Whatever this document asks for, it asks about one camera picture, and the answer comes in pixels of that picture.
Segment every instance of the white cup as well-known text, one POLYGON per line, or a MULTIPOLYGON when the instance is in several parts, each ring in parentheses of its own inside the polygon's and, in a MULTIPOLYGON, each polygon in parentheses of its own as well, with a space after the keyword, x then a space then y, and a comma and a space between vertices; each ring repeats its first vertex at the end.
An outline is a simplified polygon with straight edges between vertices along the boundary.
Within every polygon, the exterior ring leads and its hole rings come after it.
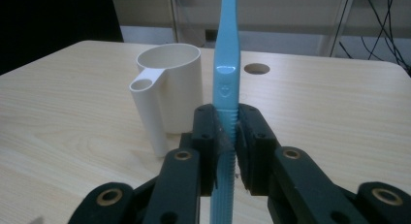
POLYGON ((192 130, 194 109, 203 104, 201 52, 186 44, 151 48, 137 57, 140 74, 130 84, 154 153, 169 151, 166 133, 192 130))

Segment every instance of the light wood tabletop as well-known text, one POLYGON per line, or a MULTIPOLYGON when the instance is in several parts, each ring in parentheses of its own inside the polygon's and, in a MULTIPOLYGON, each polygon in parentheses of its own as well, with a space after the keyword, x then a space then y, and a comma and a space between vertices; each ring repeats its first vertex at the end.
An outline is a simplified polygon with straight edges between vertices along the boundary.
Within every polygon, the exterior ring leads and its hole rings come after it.
MULTIPOLYGON (((0 223, 67 223, 95 187, 138 187, 158 175, 163 160, 128 89, 136 56, 152 47, 81 42, 0 77, 0 223)), ((212 64, 213 49, 202 48, 205 103, 212 64)), ((410 91, 391 63, 241 53, 240 101, 352 192, 383 181, 411 193, 410 91), (242 70, 252 63, 269 72, 242 70)), ((179 136, 168 141, 177 147, 179 136)), ((208 198, 201 209, 208 223, 208 198)), ((251 197, 237 178, 234 223, 270 222, 267 198, 251 197)))

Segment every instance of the white plastic cup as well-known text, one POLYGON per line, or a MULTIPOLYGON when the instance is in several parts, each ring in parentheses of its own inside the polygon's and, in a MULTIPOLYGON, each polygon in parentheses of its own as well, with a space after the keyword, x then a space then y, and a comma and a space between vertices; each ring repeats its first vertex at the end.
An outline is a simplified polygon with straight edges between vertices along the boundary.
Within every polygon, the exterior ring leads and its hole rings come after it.
POLYGON ((201 52, 186 44, 151 48, 137 57, 140 74, 130 91, 154 153, 169 151, 166 133, 192 130, 194 110, 203 104, 201 52))

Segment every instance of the toothbrush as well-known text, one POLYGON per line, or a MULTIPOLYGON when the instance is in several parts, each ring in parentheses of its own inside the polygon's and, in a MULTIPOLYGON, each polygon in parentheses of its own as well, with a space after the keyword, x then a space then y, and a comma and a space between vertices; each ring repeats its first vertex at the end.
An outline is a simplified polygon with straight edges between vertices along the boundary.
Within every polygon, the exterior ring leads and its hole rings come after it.
MULTIPOLYGON (((237 0, 222 0, 214 53, 212 103, 232 144, 236 140, 239 62, 237 0)), ((220 155, 217 167, 218 188, 214 188, 211 195, 211 224, 230 224, 233 221, 235 164, 234 150, 220 155)))

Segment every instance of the black object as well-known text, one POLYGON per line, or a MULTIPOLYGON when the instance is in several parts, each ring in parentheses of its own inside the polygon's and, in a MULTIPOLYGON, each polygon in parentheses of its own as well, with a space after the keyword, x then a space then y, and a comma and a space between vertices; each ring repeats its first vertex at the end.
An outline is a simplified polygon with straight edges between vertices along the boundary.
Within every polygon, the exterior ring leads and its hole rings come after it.
POLYGON ((0 0, 0 75, 84 40, 123 42, 112 0, 0 0))
MULTIPOLYGON (((200 196, 209 196, 216 182, 221 136, 214 107, 197 108, 193 133, 182 135, 158 177, 135 189, 133 199, 126 184, 96 188, 69 223, 199 223, 200 196)), ((411 220, 408 194, 381 182, 362 184, 357 195, 336 186, 304 151, 281 146, 254 107, 239 105, 236 151, 244 186, 251 195, 269 197, 276 224, 411 220)))

